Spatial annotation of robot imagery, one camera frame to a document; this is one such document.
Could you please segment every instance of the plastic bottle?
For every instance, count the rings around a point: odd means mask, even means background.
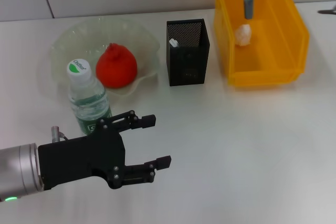
[[[71,61],[67,66],[70,79],[69,100],[84,134],[95,130],[96,121],[112,116],[110,103],[101,82],[92,74],[89,63],[83,59]]]

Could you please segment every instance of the table surface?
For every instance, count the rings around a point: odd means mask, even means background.
[[[213,10],[123,15],[161,43],[157,78],[113,114],[155,114],[156,126],[122,133],[126,164],[171,155],[155,182],[111,190],[97,177],[3,202],[6,224],[336,223],[336,2],[297,4],[311,35],[306,73],[294,83],[238,91],[218,65]],[[211,42],[204,85],[169,87],[167,20],[204,18]],[[48,50],[87,17],[0,23],[0,148],[51,142],[58,125],[81,135],[66,93],[50,75]]]

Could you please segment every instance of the clear glass bowl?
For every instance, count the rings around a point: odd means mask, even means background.
[[[53,79],[67,86],[67,64],[78,58],[87,60],[96,74],[97,61],[109,43],[123,45],[133,53],[138,64],[138,75],[130,85],[121,89],[107,89],[108,92],[128,95],[142,80],[156,75],[159,66],[156,53],[160,44],[155,37],[136,22],[103,16],[74,25],[52,45],[50,57]]]

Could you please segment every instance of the yellow plastic bin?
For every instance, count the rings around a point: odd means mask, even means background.
[[[243,0],[216,0],[215,32],[228,83],[237,87],[285,84],[305,70],[309,33],[292,0],[254,0],[244,18]],[[250,24],[250,45],[235,45],[234,31]]]

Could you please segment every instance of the black mesh pen holder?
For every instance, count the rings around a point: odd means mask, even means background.
[[[203,84],[209,47],[204,19],[168,21],[167,68],[170,86]]]

